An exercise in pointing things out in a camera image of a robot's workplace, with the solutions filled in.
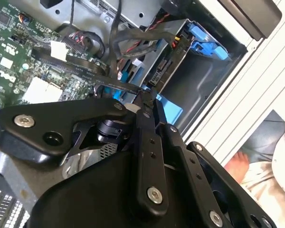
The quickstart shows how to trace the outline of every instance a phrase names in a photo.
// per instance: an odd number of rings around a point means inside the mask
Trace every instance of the silver screw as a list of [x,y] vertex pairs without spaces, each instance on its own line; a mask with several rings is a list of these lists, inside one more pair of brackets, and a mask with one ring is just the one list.
[[223,227],[223,220],[221,219],[221,217],[215,211],[211,211],[209,216],[210,216],[210,219],[212,220],[212,222],[217,227]]
[[147,114],[147,113],[143,113],[143,115],[144,115],[145,117],[147,117],[147,118],[150,118],[150,115]]
[[148,188],[147,195],[148,195],[148,198],[153,203],[155,203],[155,204],[161,204],[162,203],[162,194],[157,188],[155,188],[155,187]]
[[174,126],[170,126],[171,131],[177,132],[176,128]]
[[199,151],[203,151],[203,148],[199,145],[199,144],[195,144],[194,145],[196,149],[198,149]]
[[110,22],[110,17],[109,16],[105,16],[104,21],[105,21],[105,23],[109,23]]
[[14,119],[14,123],[20,127],[32,127],[35,125],[33,117],[29,115],[17,115]]
[[114,107],[117,108],[118,110],[122,110],[123,107],[119,103],[115,103]]
[[266,218],[262,217],[262,220],[268,228],[272,228],[272,225],[270,224],[270,222]]

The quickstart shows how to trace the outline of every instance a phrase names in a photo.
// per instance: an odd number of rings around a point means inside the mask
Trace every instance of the cable connector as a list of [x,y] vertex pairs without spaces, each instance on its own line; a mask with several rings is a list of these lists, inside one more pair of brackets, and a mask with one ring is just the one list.
[[76,53],[84,53],[87,51],[87,47],[82,46],[79,43],[76,43],[75,40],[69,38],[69,37],[63,37],[61,40],[62,43],[66,44],[66,47],[70,49],[71,51],[74,51]]

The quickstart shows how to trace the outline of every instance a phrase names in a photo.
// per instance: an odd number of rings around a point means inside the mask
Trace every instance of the motherboard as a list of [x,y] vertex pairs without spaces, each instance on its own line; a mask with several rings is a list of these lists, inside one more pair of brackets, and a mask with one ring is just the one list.
[[[86,98],[91,85],[85,80],[30,56],[35,43],[21,26],[19,14],[35,38],[51,41],[60,37],[7,0],[0,0],[0,108]],[[89,53],[72,55],[91,58]]]

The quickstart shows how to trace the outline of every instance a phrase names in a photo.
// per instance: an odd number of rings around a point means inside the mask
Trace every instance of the vent grille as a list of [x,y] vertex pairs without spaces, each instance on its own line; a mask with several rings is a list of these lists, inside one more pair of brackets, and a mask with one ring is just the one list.
[[29,219],[23,205],[0,191],[0,228],[21,228]]
[[100,159],[104,159],[109,157],[110,155],[114,154],[117,150],[116,144],[110,144],[108,143],[103,148],[100,149]]

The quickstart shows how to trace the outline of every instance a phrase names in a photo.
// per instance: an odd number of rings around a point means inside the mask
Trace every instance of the white shirt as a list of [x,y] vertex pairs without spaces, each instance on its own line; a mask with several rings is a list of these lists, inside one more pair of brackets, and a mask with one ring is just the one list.
[[273,162],[250,164],[241,186],[251,193],[278,228],[285,228],[285,136],[275,147]]

